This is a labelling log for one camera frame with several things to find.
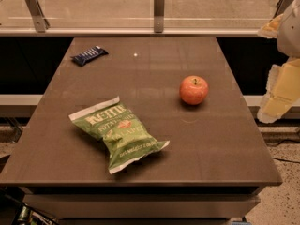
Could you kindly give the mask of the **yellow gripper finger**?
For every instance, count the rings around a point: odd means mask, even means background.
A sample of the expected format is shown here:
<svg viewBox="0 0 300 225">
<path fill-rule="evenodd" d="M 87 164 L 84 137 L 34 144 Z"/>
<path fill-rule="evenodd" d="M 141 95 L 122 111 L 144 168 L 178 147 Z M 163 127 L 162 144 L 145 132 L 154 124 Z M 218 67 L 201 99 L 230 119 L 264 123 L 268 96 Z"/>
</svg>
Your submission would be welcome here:
<svg viewBox="0 0 300 225">
<path fill-rule="evenodd" d="M 268 74 L 266 93 L 257 118 L 265 124 L 280 119 L 300 98 L 300 59 L 273 65 Z"/>
<path fill-rule="evenodd" d="M 272 19 L 270 22 L 262 26 L 258 32 L 257 35 L 262 38 L 276 38 L 278 35 L 278 28 L 280 25 L 280 22 L 282 20 L 283 15 L 279 14 L 274 19 Z"/>
</svg>

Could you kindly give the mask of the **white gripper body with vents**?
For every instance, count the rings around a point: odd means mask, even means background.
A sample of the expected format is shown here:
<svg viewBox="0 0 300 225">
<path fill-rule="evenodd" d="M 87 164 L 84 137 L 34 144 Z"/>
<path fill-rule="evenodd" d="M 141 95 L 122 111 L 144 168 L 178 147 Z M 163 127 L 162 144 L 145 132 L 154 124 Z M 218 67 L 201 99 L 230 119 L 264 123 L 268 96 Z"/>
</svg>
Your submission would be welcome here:
<svg viewBox="0 0 300 225">
<path fill-rule="evenodd" d="M 277 48 L 289 57 L 300 57 L 300 0 L 284 11 L 277 30 Z"/>
</svg>

